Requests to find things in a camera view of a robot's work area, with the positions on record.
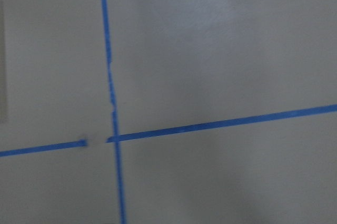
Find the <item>blue tape line crosswise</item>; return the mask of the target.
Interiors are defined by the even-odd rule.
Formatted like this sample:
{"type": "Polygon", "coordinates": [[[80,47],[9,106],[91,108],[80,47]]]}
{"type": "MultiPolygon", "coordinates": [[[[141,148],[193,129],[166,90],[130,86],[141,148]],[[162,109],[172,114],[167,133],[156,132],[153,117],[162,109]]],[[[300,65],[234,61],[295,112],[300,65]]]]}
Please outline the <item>blue tape line crosswise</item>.
{"type": "MultiPolygon", "coordinates": [[[[261,123],[261,122],[267,122],[267,121],[284,120],[284,119],[291,119],[291,118],[299,118],[303,116],[311,116],[311,115],[333,113],[333,112],[336,112],[335,104],[318,106],[318,107],[307,108],[307,109],[271,113],[271,114],[248,116],[244,118],[236,118],[236,119],[221,120],[221,121],[214,121],[214,122],[207,122],[207,123],[191,124],[191,125],[185,125],[185,126],[177,126],[173,128],[166,128],[166,129],[122,134],[117,137],[111,136],[107,138],[106,143],[113,143],[116,140],[128,141],[128,140],[145,139],[145,138],[159,137],[159,136],[164,136],[164,135],[203,131],[203,130],[210,130],[210,129],[217,129],[217,128],[227,128],[231,126],[261,123]]],[[[70,149],[70,148],[81,148],[81,147],[86,147],[86,146],[88,146],[88,141],[86,139],[80,139],[80,140],[71,141],[71,142],[40,145],[40,146],[30,147],[30,148],[1,151],[1,157],[3,158],[3,157],[14,156],[14,155],[24,155],[24,154],[56,151],[56,150],[63,150],[63,149],[70,149]]]]}

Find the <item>blue tape line lengthwise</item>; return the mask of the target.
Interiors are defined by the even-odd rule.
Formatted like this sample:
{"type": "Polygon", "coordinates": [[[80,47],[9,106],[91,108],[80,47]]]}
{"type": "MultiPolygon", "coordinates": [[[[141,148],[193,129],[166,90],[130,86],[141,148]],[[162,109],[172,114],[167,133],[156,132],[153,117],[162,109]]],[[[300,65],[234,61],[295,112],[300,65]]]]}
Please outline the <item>blue tape line lengthwise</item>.
{"type": "Polygon", "coordinates": [[[101,6],[102,6],[104,41],[105,41],[105,52],[106,52],[107,82],[108,82],[110,103],[112,105],[111,123],[112,123],[113,134],[108,139],[108,142],[111,142],[114,144],[120,223],[126,224],[127,217],[126,217],[125,198],[124,198],[122,152],[121,152],[121,144],[120,144],[117,101],[116,101],[116,96],[115,96],[115,91],[114,91],[114,82],[113,82],[113,73],[112,73],[112,45],[111,45],[110,23],[109,23],[109,17],[108,17],[107,0],[101,0],[101,6]]]}

